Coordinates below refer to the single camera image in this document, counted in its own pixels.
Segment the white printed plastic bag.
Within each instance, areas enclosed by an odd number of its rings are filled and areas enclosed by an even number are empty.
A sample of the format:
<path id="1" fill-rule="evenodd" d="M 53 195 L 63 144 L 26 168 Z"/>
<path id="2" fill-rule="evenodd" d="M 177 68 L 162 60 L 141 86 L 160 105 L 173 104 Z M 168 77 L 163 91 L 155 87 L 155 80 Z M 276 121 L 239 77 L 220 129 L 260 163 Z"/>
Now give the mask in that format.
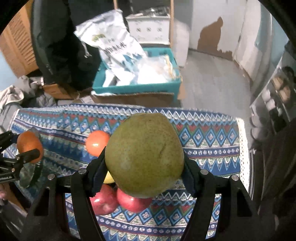
<path id="1" fill-rule="evenodd" d="M 121 10 L 107 11 L 77 25 L 74 34 L 85 44 L 99 49 L 104 65 L 117 77 L 120 85 L 136 82 L 137 64 L 147 55 L 128 32 Z"/>

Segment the large orange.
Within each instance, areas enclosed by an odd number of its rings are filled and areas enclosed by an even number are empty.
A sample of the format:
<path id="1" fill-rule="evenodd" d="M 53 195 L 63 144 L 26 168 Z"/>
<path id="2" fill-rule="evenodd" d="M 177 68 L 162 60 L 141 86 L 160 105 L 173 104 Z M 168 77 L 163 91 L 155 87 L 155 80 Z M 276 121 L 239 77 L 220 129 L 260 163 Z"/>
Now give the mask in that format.
<path id="1" fill-rule="evenodd" d="M 104 131 L 94 131 L 85 141 L 85 147 L 89 154 L 98 157 L 106 147 L 110 135 Z"/>

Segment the large green pear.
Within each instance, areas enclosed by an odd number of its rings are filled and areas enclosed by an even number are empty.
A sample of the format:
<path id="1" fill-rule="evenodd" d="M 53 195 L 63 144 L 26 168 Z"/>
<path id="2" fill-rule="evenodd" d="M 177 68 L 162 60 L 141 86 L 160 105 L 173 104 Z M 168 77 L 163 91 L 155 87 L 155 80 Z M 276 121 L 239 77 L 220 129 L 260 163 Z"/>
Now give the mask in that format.
<path id="1" fill-rule="evenodd" d="M 185 160 L 177 132 L 165 115 L 136 113 L 111 135 L 105 162 L 124 193 L 152 198 L 173 187 Z"/>

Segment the red apple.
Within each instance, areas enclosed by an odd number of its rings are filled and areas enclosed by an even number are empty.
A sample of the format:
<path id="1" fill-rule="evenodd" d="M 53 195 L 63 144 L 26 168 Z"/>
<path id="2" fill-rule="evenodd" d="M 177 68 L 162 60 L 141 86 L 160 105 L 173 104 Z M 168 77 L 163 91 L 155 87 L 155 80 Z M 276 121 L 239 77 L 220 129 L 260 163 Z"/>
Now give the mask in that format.
<path id="1" fill-rule="evenodd" d="M 108 184 L 103 184 L 101 190 L 90 198 L 95 215 L 107 215 L 118 207 L 116 191 Z"/>
<path id="2" fill-rule="evenodd" d="M 122 208 L 125 208 L 128 211 L 138 213 L 142 212 L 152 202 L 152 198 L 135 198 L 124 193 L 121 189 L 116 191 L 117 201 Z"/>

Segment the wooden louvered cabinet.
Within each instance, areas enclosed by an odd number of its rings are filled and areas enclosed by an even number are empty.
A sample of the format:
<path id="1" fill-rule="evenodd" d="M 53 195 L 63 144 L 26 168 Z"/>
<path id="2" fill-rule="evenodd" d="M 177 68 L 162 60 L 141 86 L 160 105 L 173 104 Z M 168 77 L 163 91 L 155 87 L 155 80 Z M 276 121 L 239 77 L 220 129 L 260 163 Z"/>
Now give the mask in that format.
<path id="1" fill-rule="evenodd" d="M 28 1 L 1 34 L 1 52 L 16 77 L 38 69 L 31 39 L 32 5 L 33 1 Z"/>

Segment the yellow-green mango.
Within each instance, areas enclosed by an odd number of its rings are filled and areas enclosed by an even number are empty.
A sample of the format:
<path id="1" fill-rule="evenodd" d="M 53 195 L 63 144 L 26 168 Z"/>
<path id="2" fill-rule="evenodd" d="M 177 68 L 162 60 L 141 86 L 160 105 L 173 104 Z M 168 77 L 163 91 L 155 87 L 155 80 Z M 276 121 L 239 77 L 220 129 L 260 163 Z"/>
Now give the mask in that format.
<path id="1" fill-rule="evenodd" d="M 108 171 L 103 183 L 104 184 L 112 184 L 114 182 L 115 182 L 114 179 L 112 178 L 110 172 Z"/>

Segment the grey white clothes pile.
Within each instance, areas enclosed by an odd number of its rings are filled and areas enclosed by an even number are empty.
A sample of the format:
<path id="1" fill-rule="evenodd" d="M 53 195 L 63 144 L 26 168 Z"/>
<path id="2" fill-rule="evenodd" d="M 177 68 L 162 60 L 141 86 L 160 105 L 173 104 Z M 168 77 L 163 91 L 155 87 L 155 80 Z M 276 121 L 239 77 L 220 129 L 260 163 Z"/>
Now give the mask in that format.
<path id="1" fill-rule="evenodd" d="M 18 78 L 15 84 L 1 91 L 1 133 L 9 129 L 17 110 L 21 108 L 44 108 L 56 106 L 50 94 L 43 90 L 43 77 Z"/>

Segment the shoe rack with shoes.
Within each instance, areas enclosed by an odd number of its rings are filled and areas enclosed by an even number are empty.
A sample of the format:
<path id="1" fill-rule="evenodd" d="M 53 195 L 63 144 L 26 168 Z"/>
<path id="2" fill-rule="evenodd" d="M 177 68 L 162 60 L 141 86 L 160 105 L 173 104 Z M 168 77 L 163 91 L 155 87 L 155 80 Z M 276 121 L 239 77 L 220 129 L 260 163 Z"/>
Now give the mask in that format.
<path id="1" fill-rule="evenodd" d="M 258 142 L 280 132 L 295 119 L 295 47 L 290 41 L 250 108 L 250 134 Z"/>

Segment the teal plastic bin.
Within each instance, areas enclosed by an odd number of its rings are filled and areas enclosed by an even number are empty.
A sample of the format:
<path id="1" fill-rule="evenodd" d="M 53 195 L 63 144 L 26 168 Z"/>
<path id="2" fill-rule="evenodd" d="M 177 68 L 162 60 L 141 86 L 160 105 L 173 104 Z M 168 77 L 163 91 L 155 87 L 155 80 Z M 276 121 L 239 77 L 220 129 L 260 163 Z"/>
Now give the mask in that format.
<path id="1" fill-rule="evenodd" d="M 173 93 L 174 98 L 178 97 L 179 88 L 182 83 L 179 67 L 175 60 L 175 56 L 169 47 L 146 47 L 144 51 L 149 57 L 168 57 L 172 64 L 174 77 L 171 80 L 162 83 L 156 83 L 152 78 L 148 83 L 144 84 L 130 84 L 130 85 L 111 85 L 104 87 L 103 84 L 106 79 L 106 66 L 101 63 L 94 78 L 92 89 L 96 94 L 111 93 L 111 94 L 129 94 L 129 93 L 144 93 L 144 92 L 167 92 Z"/>

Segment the small orange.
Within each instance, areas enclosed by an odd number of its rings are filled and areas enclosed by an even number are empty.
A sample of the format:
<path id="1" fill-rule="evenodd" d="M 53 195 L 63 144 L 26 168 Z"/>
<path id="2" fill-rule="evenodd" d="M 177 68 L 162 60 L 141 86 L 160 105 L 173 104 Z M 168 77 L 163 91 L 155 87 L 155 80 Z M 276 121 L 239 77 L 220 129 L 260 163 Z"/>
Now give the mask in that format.
<path id="1" fill-rule="evenodd" d="M 32 164 L 39 162 L 44 155 L 42 143 L 37 135 L 32 131 L 21 133 L 17 139 L 16 145 L 20 154 L 33 149 L 38 149 L 40 151 L 39 157 L 31 161 Z"/>

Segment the black hanging garment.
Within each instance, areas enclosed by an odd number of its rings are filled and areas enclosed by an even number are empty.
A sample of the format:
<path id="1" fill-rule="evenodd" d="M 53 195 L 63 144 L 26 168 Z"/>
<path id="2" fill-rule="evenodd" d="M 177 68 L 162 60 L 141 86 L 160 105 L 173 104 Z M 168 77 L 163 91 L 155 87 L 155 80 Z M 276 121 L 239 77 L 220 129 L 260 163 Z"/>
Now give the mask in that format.
<path id="1" fill-rule="evenodd" d="M 81 91 L 92 87 L 101 59 L 98 49 L 74 34 L 77 25 L 98 15 L 103 1 L 34 1 L 31 37 L 44 83 Z"/>

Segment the dark marbled plate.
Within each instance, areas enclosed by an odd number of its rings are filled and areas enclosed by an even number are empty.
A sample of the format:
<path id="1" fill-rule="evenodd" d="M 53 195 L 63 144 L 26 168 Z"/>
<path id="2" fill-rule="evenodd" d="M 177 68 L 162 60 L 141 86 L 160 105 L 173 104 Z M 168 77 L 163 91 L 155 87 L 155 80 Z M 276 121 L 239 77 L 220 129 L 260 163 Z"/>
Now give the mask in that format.
<path id="1" fill-rule="evenodd" d="M 42 170 L 43 161 L 39 161 L 36 164 L 24 164 L 23 168 L 20 171 L 20 186 L 23 188 L 39 187 Z"/>

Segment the patterned blue tablecloth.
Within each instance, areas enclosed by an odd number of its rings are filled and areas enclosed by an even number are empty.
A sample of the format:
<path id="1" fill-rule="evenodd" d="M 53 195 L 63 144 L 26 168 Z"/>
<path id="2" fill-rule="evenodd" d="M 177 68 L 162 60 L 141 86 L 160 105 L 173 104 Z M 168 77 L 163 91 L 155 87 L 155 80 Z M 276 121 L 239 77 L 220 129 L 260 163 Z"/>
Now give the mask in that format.
<path id="1" fill-rule="evenodd" d="M 33 202 L 46 178 L 73 174 L 92 160 L 86 151 L 87 136 L 94 131 L 112 134 L 130 115 L 161 113 L 176 130 L 190 159 L 213 175 L 242 177 L 248 186 L 249 160 L 244 122 L 222 113 L 181 108 L 144 108 L 119 104 L 68 104 L 46 108 L 17 110 L 8 131 L 22 133 L 30 128 L 39 131 L 44 147 L 40 186 L 16 189 Z M 155 197 L 139 213 L 118 207 L 111 214 L 97 216 L 106 240 L 179 240 L 189 222 L 195 199 L 182 181 Z"/>

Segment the clear plastic bag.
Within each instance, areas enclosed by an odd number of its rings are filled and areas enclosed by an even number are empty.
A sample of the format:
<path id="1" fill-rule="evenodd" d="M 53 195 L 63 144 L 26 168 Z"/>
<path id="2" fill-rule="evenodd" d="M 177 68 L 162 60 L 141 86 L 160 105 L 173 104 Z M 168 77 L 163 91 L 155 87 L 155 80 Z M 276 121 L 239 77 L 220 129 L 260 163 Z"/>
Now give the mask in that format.
<path id="1" fill-rule="evenodd" d="M 135 84 L 162 84 L 179 78 L 177 68 L 170 61 L 168 54 L 147 57 L 137 62 Z"/>

